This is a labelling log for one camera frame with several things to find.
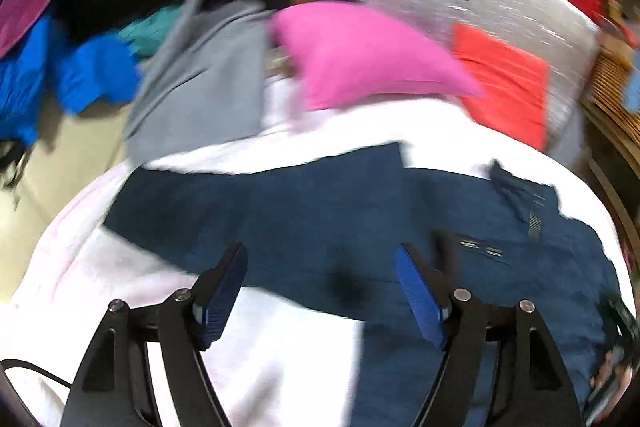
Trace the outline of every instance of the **teal cloth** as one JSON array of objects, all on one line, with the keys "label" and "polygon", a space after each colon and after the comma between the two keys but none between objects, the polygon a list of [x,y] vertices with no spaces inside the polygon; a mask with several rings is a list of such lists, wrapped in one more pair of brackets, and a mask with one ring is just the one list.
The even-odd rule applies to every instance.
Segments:
[{"label": "teal cloth", "polygon": [[179,14],[179,6],[165,6],[149,17],[134,20],[118,32],[118,38],[129,47],[132,55],[152,57]]}]

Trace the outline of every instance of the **blue cloth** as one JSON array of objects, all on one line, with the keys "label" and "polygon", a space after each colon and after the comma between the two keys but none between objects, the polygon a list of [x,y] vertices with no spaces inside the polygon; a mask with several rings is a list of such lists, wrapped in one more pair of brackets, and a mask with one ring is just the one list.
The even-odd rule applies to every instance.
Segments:
[{"label": "blue cloth", "polygon": [[623,107],[629,112],[637,112],[640,109],[640,51],[636,52],[634,60],[635,69],[631,71],[631,76],[625,86],[623,95]]},{"label": "blue cloth", "polygon": [[100,97],[130,102],[139,82],[134,59],[113,32],[74,45],[46,12],[0,60],[0,139],[33,145],[47,87],[67,112],[77,114]]},{"label": "blue cloth", "polygon": [[[537,239],[529,235],[532,212],[542,222]],[[404,241],[432,260],[431,230],[503,252],[496,261],[461,245],[455,284],[487,303],[535,302],[582,405],[615,334],[598,305],[601,293],[619,293],[618,281],[596,233],[559,214],[552,187],[497,164],[490,180],[403,169],[398,145],[389,144],[236,176],[138,169],[104,223],[192,273],[240,240],[249,251],[246,285],[366,321],[354,427],[411,425],[440,367],[442,354],[420,336],[393,263]],[[486,344],[468,427],[484,421],[495,354]]]},{"label": "blue cloth", "polygon": [[118,38],[124,42],[132,55],[148,58],[164,41],[167,33],[174,27],[180,15],[179,6],[165,6],[149,17],[136,19],[118,32]]}]

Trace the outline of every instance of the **white bed sheet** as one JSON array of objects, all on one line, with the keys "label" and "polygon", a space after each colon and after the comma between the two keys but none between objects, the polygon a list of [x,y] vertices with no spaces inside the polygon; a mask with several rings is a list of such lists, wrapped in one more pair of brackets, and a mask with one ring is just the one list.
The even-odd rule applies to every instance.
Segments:
[{"label": "white bed sheet", "polygon": [[[306,132],[287,132],[287,124],[274,122],[261,136],[169,156],[149,167],[257,172],[394,140],[404,142],[407,166],[485,177],[496,158],[516,176],[554,185],[560,211],[596,230],[615,265],[623,299],[634,310],[609,214],[584,182],[547,156],[479,126],[455,102],[436,98],[395,97],[315,118],[311,125],[303,122],[302,128],[310,129]],[[111,169],[44,233],[11,304],[1,310],[7,327],[0,333],[0,358],[30,360],[72,380],[110,299],[124,298],[132,307],[146,305],[191,285],[193,275],[138,251],[100,226],[129,173],[126,163]],[[204,356],[234,427],[344,425],[360,328],[357,321],[310,311],[258,289],[242,289],[223,338]],[[164,425],[177,426],[157,346],[150,353]],[[44,425],[57,425],[66,392],[23,370],[12,370],[10,377]],[[248,410],[255,414],[247,417]]]}]

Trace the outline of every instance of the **black cloth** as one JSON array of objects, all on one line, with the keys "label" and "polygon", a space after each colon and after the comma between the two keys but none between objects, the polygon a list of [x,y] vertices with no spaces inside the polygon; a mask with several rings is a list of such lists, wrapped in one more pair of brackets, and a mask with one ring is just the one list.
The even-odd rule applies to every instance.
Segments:
[{"label": "black cloth", "polygon": [[[590,227],[558,213],[552,187],[497,164],[490,177],[403,169],[397,144],[236,176],[138,169],[104,223],[192,273],[242,241],[246,285],[366,321],[354,427],[411,425],[442,359],[421,338],[402,293],[396,246],[412,242],[432,261],[431,230],[463,234],[481,248],[459,247],[455,284],[487,303],[535,302],[584,403],[614,334],[598,311],[602,292],[619,293],[613,265]],[[499,261],[487,246],[503,253]],[[487,344],[468,426],[484,421],[494,363]]]}]

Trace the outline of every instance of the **gray cloth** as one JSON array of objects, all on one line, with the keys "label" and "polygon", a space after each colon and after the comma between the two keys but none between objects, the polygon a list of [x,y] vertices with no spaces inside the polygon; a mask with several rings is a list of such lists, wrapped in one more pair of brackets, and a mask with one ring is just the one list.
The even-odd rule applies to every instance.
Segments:
[{"label": "gray cloth", "polygon": [[146,67],[124,130],[134,165],[260,133],[270,12],[237,0],[180,17]]}]

